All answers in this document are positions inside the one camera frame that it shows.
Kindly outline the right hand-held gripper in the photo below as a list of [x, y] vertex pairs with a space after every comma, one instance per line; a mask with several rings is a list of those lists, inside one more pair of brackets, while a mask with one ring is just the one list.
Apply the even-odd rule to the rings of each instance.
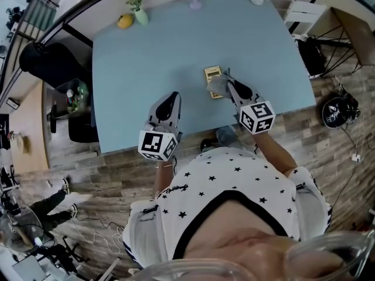
[[270, 102], [263, 99], [254, 87], [237, 80], [228, 81], [227, 87], [236, 106], [237, 122], [252, 135], [268, 132], [276, 117]]

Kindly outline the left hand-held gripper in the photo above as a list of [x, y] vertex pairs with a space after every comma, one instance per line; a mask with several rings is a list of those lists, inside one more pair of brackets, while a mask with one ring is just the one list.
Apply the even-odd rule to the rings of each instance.
[[182, 137], [177, 128], [181, 96], [177, 91], [162, 96], [149, 110], [149, 121], [139, 133], [138, 152], [149, 160], [167, 162]]

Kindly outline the grey cloth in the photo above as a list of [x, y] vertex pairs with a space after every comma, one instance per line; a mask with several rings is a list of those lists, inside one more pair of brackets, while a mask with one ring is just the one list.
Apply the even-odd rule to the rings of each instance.
[[218, 95], [221, 95], [223, 98], [230, 99], [229, 89], [227, 87], [228, 81], [234, 81], [234, 78], [230, 74], [230, 68], [222, 71], [221, 76], [213, 77], [210, 84], [208, 85], [208, 91], [212, 91]]

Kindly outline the beige calculator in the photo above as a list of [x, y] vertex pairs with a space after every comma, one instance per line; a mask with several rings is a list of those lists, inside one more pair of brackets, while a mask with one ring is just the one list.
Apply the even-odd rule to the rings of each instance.
[[[208, 85], [210, 84], [213, 77], [217, 77], [217, 76], [221, 76], [221, 75], [222, 75], [222, 72], [221, 72], [220, 66], [212, 66], [212, 67], [205, 68], [204, 69], [204, 76], [205, 76], [205, 79], [206, 79], [206, 82], [207, 82], [206, 89], [208, 89]], [[210, 91], [210, 96], [211, 96], [212, 99], [223, 98], [221, 95], [218, 95], [218, 94], [216, 94], [212, 91]]]

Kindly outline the person's right forearm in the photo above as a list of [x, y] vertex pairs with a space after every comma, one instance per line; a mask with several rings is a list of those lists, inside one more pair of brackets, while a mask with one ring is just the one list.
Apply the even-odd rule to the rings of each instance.
[[253, 139], [267, 161], [286, 177], [298, 167], [294, 158], [268, 133], [253, 135]]

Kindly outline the person's left forearm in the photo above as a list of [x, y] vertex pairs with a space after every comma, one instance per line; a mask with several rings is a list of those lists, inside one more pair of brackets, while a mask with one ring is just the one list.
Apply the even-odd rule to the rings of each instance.
[[156, 166], [156, 175], [154, 182], [153, 195], [156, 198], [160, 192], [170, 186], [174, 178], [173, 160], [168, 162], [159, 162]]

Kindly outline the person's grey trousers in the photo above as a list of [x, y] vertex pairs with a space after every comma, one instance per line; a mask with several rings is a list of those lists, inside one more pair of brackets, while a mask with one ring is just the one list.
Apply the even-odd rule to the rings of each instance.
[[231, 125], [216, 130], [216, 139], [219, 146], [227, 148], [244, 149], [244, 145], [237, 137], [236, 130]]

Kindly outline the person's left black shoe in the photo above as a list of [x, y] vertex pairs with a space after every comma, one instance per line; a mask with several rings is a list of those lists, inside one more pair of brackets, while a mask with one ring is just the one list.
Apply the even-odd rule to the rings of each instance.
[[216, 139], [204, 139], [200, 143], [200, 151], [202, 153], [217, 148], [219, 145]]

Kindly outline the black bag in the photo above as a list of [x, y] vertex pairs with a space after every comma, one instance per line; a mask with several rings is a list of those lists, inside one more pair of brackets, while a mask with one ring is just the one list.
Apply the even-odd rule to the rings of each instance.
[[326, 57], [321, 52], [320, 44], [312, 37], [306, 40], [298, 39], [296, 42], [309, 78], [322, 75], [325, 72]]

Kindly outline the white star-print shirt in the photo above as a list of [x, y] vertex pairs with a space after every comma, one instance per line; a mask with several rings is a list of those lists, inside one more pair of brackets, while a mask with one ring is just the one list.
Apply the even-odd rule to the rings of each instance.
[[143, 268], [180, 259], [203, 222], [230, 200], [297, 241], [322, 235], [332, 218], [306, 168], [284, 175], [252, 152], [221, 147], [195, 157], [154, 199], [131, 204], [125, 250]]

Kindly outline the dark bin with colourful items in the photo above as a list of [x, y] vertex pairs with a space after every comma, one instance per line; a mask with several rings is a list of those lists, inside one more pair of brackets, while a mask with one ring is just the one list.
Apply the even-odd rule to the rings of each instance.
[[54, 119], [67, 119], [89, 111], [90, 92], [84, 81], [76, 78], [53, 90], [51, 115]]

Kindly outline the black helmet with white print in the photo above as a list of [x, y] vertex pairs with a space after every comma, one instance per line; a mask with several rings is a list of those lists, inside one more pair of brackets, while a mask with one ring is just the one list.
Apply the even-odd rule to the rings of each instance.
[[351, 124], [360, 115], [359, 103], [350, 94], [328, 95], [319, 105], [323, 124], [330, 129]]

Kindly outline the yellow fruit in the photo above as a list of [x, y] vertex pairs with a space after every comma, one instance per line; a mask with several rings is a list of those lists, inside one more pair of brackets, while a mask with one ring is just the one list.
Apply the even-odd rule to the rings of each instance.
[[123, 14], [117, 20], [117, 26], [120, 29], [128, 29], [134, 23], [134, 16], [132, 14]]

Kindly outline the white chair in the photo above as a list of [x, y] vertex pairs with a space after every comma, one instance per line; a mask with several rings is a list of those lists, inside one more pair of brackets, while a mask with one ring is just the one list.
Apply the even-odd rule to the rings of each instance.
[[291, 35], [307, 35], [326, 10], [325, 5], [292, 0], [284, 15], [284, 23]]

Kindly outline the black office chair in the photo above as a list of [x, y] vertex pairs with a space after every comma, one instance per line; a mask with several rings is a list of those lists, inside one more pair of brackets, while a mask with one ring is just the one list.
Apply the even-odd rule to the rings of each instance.
[[[42, 43], [29, 43], [21, 52], [19, 58], [20, 69], [41, 79], [51, 86], [52, 92], [60, 85], [78, 78], [84, 81], [90, 92], [90, 111], [86, 114], [69, 117], [68, 133], [69, 138], [77, 143], [98, 142], [98, 133], [94, 116], [93, 82], [91, 73], [86, 70], [74, 57], [72, 52], [61, 43], [54, 43], [48, 46]], [[52, 105], [47, 117], [50, 122], [51, 133], [56, 133], [57, 121], [51, 115]]]

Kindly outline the brown table with black legs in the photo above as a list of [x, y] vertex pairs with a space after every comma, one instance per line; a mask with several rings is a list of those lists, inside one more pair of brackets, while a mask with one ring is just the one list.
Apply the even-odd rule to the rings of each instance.
[[325, 76], [355, 56], [357, 64], [352, 71], [375, 66], [375, 34], [364, 20], [337, 8], [331, 8], [339, 25], [315, 38], [320, 45], [334, 50], [325, 65]]

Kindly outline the light wooden desk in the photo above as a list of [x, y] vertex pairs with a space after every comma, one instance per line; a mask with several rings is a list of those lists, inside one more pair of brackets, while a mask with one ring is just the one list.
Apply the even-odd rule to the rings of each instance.
[[[19, 108], [9, 115], [9, 129], [13, 132], [11, 155], [17, 174], [44, 171], [49, 168], [45, 144], [44, 84], [38, 81], [22, 101]], [[30, 152], [18, 150], [15, 135], [20, 133], [30, 139]]]

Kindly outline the tan woven hat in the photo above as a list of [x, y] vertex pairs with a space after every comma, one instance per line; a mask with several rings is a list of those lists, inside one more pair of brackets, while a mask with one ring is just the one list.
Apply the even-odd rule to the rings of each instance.
[[15, 135], [16, 144], [18, 150], [23, 154], [28, 154], [30, 152], [30, 139], [26, 135], [17, 133]]

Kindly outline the clear eyeglasses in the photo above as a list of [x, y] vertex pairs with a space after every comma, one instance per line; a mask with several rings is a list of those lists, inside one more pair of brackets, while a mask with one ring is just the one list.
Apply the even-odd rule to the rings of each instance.
[[290, 247], [268, 276], [218, 259], [175, 260], [152, 265], [132, 281], [359, 281], [375, 248], [375, 230], [333, 232]]

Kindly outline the black folding stand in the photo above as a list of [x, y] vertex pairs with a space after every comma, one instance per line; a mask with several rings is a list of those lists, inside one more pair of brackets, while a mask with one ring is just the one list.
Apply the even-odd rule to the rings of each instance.
[[62, 267], [67, 273], [77, 273], [77, 269], [73, 264], [73, 260], [75, 259], [76, 262], [82, 263], [82, 262], [88, 262], [89, 258], [83, 258], [76, 254], [75, 250], [79, 246], [78, 243], [74, 244], [74, 246], [71, 248], [67, 241], [67, 236], [64, 235], [62, 237], [62, 240], [64, 242], [64, 245], [56, 244], [47, 248], [40, 248], [39, 254], [43, 255], [45, 258], [51, 261], [54, 265], [57, 263], [60, 264], [60, 267]]

